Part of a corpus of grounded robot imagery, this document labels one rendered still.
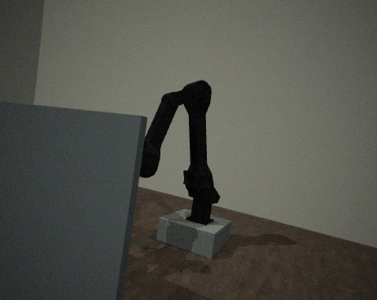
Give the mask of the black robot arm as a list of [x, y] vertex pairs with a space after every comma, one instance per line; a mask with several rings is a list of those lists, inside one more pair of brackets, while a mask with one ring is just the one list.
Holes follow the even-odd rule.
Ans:
[[213, 184], [213, 175], [207, 164], [206, 112], [211, 102], [211, 86], [205, 81], [186, 85], [182, 90], [165, 94], [144, 140], [140, 177], [153, 176], [160, 162], [160, 148], [179, 105], [189, 115], [190, 159], [184, 170], [184, 182], [193, 197], [191, 216], [186, 220], [207, 225], [212, 204], [220, 196]]

